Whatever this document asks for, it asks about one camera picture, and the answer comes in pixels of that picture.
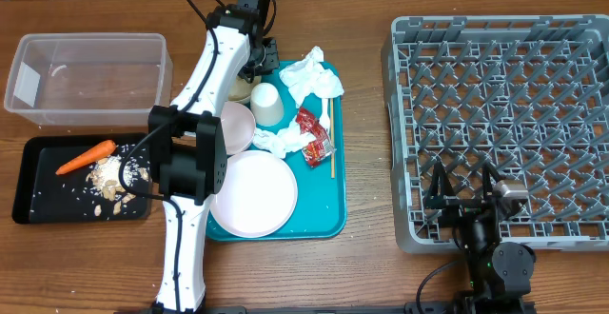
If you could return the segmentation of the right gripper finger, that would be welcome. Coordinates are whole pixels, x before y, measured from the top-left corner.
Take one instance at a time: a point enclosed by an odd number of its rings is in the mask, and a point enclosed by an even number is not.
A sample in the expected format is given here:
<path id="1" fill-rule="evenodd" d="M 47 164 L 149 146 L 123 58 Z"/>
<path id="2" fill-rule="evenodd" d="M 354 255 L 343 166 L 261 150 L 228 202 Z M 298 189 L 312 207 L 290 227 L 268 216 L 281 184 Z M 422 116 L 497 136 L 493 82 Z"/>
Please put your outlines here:
<path id="1" fill-rule="evenodd" d="M 482 180 L 482 198 L 484 201 L 490 201 L 492 198 L 499 197 L 501 193 L 498 190 L 494 189 L 499 181 L 504 179 L 503 176 L 499 174 L 496 168 L 485 162 L 481 167 L 481 180 Z"/>
<path id="2" fill-rule="evenodd" d="M 445 196 L 455 196 L 448 175 L 441 162 L 436 162 L 433 168 L 432 180 L 429 189 L 425 194 L 426 201 L 439 201 Z"/>

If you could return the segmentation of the white bowl with peanuts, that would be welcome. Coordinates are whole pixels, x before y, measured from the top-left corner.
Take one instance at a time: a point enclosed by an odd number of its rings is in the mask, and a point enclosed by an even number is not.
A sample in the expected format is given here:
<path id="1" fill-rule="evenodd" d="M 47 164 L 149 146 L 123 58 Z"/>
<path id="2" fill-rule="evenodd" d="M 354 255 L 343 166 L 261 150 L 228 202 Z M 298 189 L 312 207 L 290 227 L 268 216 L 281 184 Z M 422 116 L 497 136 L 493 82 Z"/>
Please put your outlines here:
<path id="1" fill-rule="evenodd" d="M 234 85 L 228 93 L 228 100 L 230 102 L 247 104 L 251 97 L 253 88 L 257 86 L 261 80 L 261 76 L 256 76 L 251 83 L 248 83 L 247 80 L 237 76 Z"/>

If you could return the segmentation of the white paper cup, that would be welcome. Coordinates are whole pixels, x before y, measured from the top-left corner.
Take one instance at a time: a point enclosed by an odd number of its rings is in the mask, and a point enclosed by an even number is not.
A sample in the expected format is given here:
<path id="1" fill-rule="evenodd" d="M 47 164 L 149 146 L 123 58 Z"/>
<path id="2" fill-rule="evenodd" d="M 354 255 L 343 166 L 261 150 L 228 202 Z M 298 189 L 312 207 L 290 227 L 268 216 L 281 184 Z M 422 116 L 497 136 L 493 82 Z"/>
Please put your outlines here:
<path id="1" fill-rule="evenodd" d="M 260 83 L 251 92 L 250 108 L 256 123 L 272 127 L 284 117 L 284 106 L 279 91 L 270 83 Z"/>

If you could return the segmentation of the pink bowl with food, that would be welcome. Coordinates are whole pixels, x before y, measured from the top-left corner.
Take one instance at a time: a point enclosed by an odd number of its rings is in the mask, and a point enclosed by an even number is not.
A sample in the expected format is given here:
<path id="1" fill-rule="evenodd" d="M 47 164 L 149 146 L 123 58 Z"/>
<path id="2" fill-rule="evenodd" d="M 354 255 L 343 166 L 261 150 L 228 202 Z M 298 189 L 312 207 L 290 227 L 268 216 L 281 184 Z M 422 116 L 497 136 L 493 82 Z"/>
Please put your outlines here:
<path id="1" fill-rule="evenodd" d="M 239 103 L 225 102 L 221 123 L 228 155 L 235 155 L 249 148 L 256 128 L 254 115 L 249 108 Z"/>

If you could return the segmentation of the orange carrot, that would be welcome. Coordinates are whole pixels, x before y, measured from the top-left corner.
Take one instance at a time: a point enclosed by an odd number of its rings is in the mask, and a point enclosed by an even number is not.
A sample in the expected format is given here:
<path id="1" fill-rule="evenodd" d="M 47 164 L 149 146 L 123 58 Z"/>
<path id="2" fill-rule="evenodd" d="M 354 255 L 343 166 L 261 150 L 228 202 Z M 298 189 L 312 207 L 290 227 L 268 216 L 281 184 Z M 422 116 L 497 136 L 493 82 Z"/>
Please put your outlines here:
<path id="1" fill-rule="evenodd" d="M 67 174 L 78 168 L 85 167 L 99 160 L 107 158 L 114 152 L 116 148 L 117 146 L 112 140 L 103 141 L 59 167 L 55 171 L 55 174 Z"/>

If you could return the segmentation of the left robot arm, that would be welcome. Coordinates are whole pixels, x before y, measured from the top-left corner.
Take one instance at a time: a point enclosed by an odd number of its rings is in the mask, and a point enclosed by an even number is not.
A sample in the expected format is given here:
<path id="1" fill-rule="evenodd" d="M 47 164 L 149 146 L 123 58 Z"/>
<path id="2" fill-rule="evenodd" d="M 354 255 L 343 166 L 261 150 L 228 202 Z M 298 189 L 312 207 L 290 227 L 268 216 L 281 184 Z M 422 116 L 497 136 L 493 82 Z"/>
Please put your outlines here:
<path id="1" fill-rule="evenodd" d="M 205 310 L 206 223 L 227 165 L 220 115 L 237 77 L 252 81 L 279 66 L 268 35 L 275 15 L 275 0 L 219 3 L 203 15 L 206 44 L 187 84 L 170 106 L 155 106 L 148 116 L 149 174 L 166 218 L 164 274 L 152 313 Z"/>

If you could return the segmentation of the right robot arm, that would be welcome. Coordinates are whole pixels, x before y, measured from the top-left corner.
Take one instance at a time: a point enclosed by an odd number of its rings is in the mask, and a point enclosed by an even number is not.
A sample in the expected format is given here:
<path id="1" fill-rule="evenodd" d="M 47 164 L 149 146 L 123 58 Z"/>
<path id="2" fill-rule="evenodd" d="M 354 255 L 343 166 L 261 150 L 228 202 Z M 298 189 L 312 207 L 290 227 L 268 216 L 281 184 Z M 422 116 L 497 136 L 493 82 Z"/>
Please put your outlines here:
<path id="1" fill-rule="evenodd" d="M 505 242 L 500 222 L 521 211 L 529 193 L 525 185 L 507 179 L 490 164 L 481 167 L 481 196 L 461 200 L 444 166 L 434 165 L 432 181 L 423 204 L 440 212 L 438 224 L 452 229 L 453 241 L 463 257 L 430 272 L 416 293 L 416 307 L 438 313 L 534 313 L 535 305 L 523 296 L 531 292 L 530 279 L 537 256 L 524 244 Z M 453 266 L 467 265 L 469 290 L 455 294 L 449 303 L 423 303 L 424 286 L 437 274 Z"/>

